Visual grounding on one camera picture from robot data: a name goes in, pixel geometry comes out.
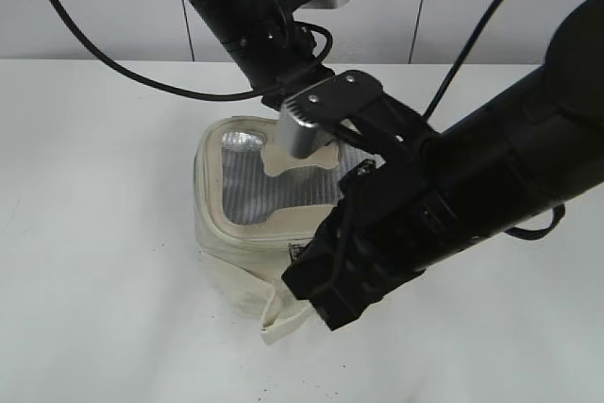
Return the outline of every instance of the silver metal block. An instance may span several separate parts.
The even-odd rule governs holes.
[[[293,98],[281,106],[277,122],[277,144],[297,160],[304,160],[333,137],[304,115]]]

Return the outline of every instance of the black cylinder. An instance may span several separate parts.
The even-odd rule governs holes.
[[[279,14],[277,0],[189,1],[256,89],[275,85],[314,59],[316,43],[302,27],[294,29],[294,36],[285,47],[272,36],[271,30],[280,29],[286,16]],[[331,75],[319,65],[313,74],[298,82],[308,86]]]

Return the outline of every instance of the white wall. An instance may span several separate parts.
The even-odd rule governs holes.
[[[449,63],[492,0],[426,0],[415,63]],[[537,63],[563,19],[584,0],[507,0],[469,61]]]
[[[61,0],[75,22],[116,59],[185,60],[180,0]],[[0,0],[0,58],[87,59],[47,0]]]
[[[90,38],[116,59],[191,59],[180,0],[63,0]],[[563,18],[583,0],[509,0],[470,61],[535,63]],[[424,0],[412,61],[455,58],[491,0]],[[300,19],[335,35],[331,61],[406,63],[422,0],[351,0],[335,11],[300,11]],[[0,59],[88,58],[46,0],[0,0]],[[188,7],[197,60],[228,55]]]

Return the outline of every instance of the silver foil lining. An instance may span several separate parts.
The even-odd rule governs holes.
[[[223,210],[240,226],[261,224],[278,210],[292,207],[335,205],[342,194],[338,182],[370,155],[341,145],[340,165],[290,169],[270,177],[264,173],[259,135],[232,131],[222,138]]]

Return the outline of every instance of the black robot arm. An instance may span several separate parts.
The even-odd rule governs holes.
[[[497,233],[545,236],[551,228],[513,226],[551,209],[555,226],[565,201],[604,181],[602,30],[604,0],[589,0],[562,24],[542,67],[443,134],[364,73],[297,95],[325,128],[351,120],[386,163],[365,162],[343,180],[344,199],[283,276],[296,297],[335,329]]]
[[[317,43],[314,25],[297,23],[293,13],[311,0],[189,0],[247,76],[255,90],[279,86],[263,103],[281,102],[320,80],[333,76],[313,64]]]
[[[254,88],[282,87],[265,104],[308,120],[290,125],[318,126],[385,160],[341,181],[344,198],[283,276],[332,329],[497,233],[543,237],[565,201],[604,181],[604,0],[569,16],[542,67],[442,134],[371,76],[309,66],[315,42],[292,13],[310,0],[190,1]],[[286,133],[297,144],[313,134]],[[514,227],[545,210],[552,227]]]

